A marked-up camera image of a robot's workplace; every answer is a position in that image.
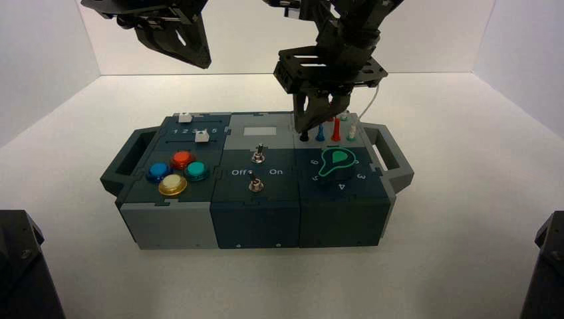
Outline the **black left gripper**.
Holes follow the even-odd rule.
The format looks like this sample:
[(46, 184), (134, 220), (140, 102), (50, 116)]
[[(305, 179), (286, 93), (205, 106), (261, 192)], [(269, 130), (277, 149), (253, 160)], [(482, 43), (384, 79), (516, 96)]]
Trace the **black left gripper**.
[(147, 48), (198, 68), (212, 63), (202, 11), (207, 1), (81, 1), (105, 19), (116, 18), (125, 29), (137, 20), (164, 21), (157, 25), (138, 23), (134, 30)]

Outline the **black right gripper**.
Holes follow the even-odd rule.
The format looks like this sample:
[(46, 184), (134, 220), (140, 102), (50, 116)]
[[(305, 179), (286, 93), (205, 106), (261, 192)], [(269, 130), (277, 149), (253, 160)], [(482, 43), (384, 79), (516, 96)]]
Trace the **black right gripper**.
[(307, 132), (343, 113), (350, 94), (308, 97), (306, 92), (347, 91), (358, 86), (375, 87), (388, 76), (372, 57), (380, 40), (383, 17), (307, 17), (318, 35), (313, 46), (279, 51), (273, 72), (288, 94), (293, 94), (295, 131)]

